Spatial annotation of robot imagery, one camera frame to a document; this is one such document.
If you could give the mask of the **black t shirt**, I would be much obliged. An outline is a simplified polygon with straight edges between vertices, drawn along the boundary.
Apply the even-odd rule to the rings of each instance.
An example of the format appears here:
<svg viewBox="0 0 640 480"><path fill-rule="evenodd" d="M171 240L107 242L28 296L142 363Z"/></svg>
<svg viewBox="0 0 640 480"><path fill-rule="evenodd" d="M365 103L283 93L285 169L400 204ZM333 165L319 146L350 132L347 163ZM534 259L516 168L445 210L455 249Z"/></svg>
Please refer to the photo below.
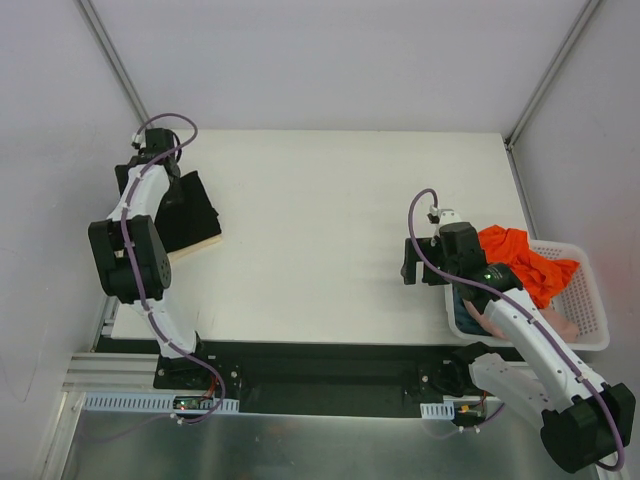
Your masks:
<svg viewBox="0 0 640 480"><path fill-rule="evenodd" d="M154 224L167 253L199 246L222 234L219 214L198 171L189 172L170 187Z"/></svg>

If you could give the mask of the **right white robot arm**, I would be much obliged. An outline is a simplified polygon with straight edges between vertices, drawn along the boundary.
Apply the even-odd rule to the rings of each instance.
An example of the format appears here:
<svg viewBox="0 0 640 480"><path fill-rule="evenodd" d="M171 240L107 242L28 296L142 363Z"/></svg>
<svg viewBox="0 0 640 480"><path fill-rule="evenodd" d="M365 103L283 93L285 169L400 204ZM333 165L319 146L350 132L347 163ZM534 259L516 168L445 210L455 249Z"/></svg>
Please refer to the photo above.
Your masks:
<svg viewBox="0 0 640 480"><path fill-rule="evenodd" d="M455 357L452 387L497 396L538 430L546 452L564 471L595 465L620 471L625 465L636 397L623 383L607 382L553 330L516 274L489 263L478 233L467 222L439 227L433 237L405 241L403 281L449 284L486 314L507 337L536 377L507 370L490 347L476 342Z"/></svg>

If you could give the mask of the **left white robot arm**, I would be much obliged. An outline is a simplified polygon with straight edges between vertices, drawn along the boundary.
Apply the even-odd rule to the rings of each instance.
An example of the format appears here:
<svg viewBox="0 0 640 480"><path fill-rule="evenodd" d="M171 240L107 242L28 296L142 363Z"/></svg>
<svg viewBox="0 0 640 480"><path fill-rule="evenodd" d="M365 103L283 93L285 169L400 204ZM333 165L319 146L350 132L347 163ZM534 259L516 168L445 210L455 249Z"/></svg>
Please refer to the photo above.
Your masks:
<svg viewBox="0 0 640 480"><path fill-rule="evenodd" d="M154 220L170 187L162 166L129 170L122 196L107 219L88 227L88 237L104 293L146 321L162 356L176 359L176 375L188 388L204 387L210 363L198 355L195 329L169 295L172 271Z"/></svg>

